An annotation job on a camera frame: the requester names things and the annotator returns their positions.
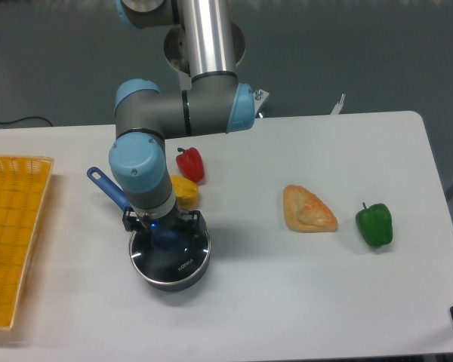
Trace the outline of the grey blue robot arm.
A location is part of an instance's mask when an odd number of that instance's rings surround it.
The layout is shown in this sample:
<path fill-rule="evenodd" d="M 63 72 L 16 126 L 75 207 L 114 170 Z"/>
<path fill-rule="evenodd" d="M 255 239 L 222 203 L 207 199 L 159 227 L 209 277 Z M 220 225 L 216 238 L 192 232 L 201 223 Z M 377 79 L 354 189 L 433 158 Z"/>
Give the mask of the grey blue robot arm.
<path fill-rule="evenodd" d="M 116 140 L 109 165 L 129 204 L 129 232 L 181 214 L 165 158 L 167 139 L 248 130 L 254 93 L 239 82 L 226 1 L 118 1 L 121 18 L 136 29 L 175 24 L 184 32 L 191 87 L 164 94 L 152 81 L 132 79 L 116 91 Z"/>

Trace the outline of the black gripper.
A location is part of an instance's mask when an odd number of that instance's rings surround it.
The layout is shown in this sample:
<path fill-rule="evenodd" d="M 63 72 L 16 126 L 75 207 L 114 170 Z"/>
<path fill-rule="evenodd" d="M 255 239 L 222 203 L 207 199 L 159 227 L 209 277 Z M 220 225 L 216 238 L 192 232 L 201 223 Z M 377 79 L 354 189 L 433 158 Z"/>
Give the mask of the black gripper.
<path fill-rule="evenodd" d="M 122 222 L 125 230 L 132 235 L 178 232 L 181 235 L 202 236 L 202 215 L 198 210 L 173 209 L 166 216 L 148 219 L 138 216 L 132 208 L 125 208 Z"/>

